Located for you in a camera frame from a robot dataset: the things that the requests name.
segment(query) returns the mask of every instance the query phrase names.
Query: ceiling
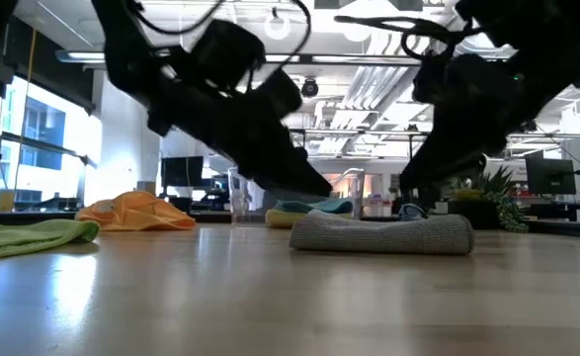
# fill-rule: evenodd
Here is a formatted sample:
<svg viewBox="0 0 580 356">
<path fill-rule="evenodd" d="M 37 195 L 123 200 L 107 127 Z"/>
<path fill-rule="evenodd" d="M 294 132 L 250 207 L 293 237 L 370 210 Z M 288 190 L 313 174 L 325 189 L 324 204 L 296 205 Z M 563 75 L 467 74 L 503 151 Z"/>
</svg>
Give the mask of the ceiling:
<svg viewBox="0 0 580 356">
<path fill-rule="evenodd" d="M 333 22 L 335 15 L 416 16 L 462 27 L 452 8 L 456 0 L 424 1 L 423 12 L 400 12 L 388 0 L 356 0 L 340 10 L 314 10 L 314 0 L 304 1 L 312 15 L 313 33 L 302 52 L 317 54 L 401 55 L 400 34 L 369 31 L 355 25 Z M 208 0 L 144 0 L 145 16 L 155 25 L 179 29 L 190 26 L 210 6 Z M 278 19 L 272 16 L 277 8 Z M 21 0 L 17 16 L 68 50 L 100 50 L 104 43 L 101 26 L 91 0 Z M 255 34 L 267 53 L 289 53 L 300 42 L 306 28 L 304 16 L 287 0 L 232 0 L 220 8 L 216 18 L 232 21 Z M 145 29 L 156 45 L 180 43 L 190 47 L 200 31 L 183 37 L 165 37 Z M 412 39 L 416 51 L 428 47 L 427 39 Z M 487 56 L 507 56 L 509 47 L 495 49 L 481 35 L 467 39 L 459 52 L 481 52 Z M 255 75 L 255 83 L 264 80 L 275 66 L 265 66 Z M 300 111 L 286 118 L 295 129 L 403 131 L 413 124 L 420 131 L 432 128 L 432 108 L 413 102 L 412 79 L 416 68 L 362 67 L 354 65 L 288 65 L 285 71 L 297 85 L 314 77 L 320 87 L 315 98 L 305 99 Z M 558 130 L 560 110 L 580 100 L 580 91 L 567 90 L 553 100 L 539 118 L 546 130 Z M 510 154 L 533 150 L 536 145 L 510 145 Z M 550 146 L 550 141 L 530 140 Z M 386 134 L 338 135 L 310 134 L 305 141 L 309 154 L 318 156 L 408 156 L 409 144 Z"/>
</svg>

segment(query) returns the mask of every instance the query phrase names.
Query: microfiber cloth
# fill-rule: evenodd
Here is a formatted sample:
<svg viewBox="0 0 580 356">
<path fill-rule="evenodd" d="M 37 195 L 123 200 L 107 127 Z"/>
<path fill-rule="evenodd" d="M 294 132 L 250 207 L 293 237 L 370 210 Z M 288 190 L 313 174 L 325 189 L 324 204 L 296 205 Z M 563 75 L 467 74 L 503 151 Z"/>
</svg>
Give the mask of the microfiber cloth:
<svg viewBox="0 0 580 356">
<path fill-rule="evenodd" d="M 274 210 L 286 213 L 309 213 L 312 210 L 318 210 L 331 214 L 348 214 L 353 211 L 353 203 L 351 199 L 329 199 L 312 204 L 279 201 L 274 206 Z"/>
<path fill-rule="evenodd" d="M 68 242 L 91 242 L 99 234 L 95 222 L 49 220 L 31 225 L 0 225 L 0 258 L 43 251 Z"/>
<path fill-rule="evenodd" d="M 150 193 L 134 191 L 96 202 L 77 213 L 77 220 L 96 222 L 103 231 L 183 230 L 195 220 Z"/>
<path fill-rule="evenodd" d="M 468 254 L 473 246 L 469 221 L 457 215 L 359 222 L 314 210 L 293 225 L 290 235 L 290 247 L 319 251 Z"/>
</svg>

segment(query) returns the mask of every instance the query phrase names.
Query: computer monitor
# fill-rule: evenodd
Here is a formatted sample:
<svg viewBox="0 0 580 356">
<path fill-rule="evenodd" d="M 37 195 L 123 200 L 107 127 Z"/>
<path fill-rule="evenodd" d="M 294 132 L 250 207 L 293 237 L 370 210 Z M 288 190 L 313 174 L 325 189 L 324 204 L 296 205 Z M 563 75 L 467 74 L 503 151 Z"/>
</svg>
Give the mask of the computer monitor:
<svg viewBox="0 0 580 356">
<path fill-rule="evenodd" d="M 202 186 L 202 169 L 204 158 L 171 157 L 162 158 L 163 187 L 199 187 Z"/>
<path fill-rule="evenodd" d="M 577 194 L 573 161 L 527 158 L 527 181 L 532 194 Z"/>
</svg>

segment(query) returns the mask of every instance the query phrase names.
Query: folded gray towel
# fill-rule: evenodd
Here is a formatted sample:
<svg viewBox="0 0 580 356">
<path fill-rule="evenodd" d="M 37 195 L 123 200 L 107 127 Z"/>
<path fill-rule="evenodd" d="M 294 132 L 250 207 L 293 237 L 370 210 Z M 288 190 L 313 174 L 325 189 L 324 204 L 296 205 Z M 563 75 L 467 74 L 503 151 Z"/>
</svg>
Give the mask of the folded gray towel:
<svg viewBox="0 0 580 356">
<path fill-rule="evenodd" d="M 469 221 L 456 215 L 359 222 L 314 210 L 293 225 L 290 236 L 290 247 L 320 251 L 468 254 L 473 246 Z"/>
</svg>

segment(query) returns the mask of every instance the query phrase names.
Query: yellow cloth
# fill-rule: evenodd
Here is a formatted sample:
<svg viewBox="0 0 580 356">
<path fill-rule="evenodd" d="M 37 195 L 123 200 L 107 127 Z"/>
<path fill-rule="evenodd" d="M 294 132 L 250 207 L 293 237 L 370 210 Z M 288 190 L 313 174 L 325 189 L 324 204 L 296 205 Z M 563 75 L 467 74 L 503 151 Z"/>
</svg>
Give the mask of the yellow cloth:
<svg viewBox="0 0 580 356">
<path fill-rule="evenodd" d="M 102 231 L 192 229 L 195 220 L 147 192 L 123 193 L 81 210 L 76 219 L 96 222 Z"/>
<path fill-rule="evenodd" d="M 271 228 L 291 228 L 294 223 L 306 215 L 307 213 L 289 213 L 270 209 L 266 211 L 266 225 Z M 338 217 L 350 219 L 351 214 L 340 214 Z"/>
</svg>

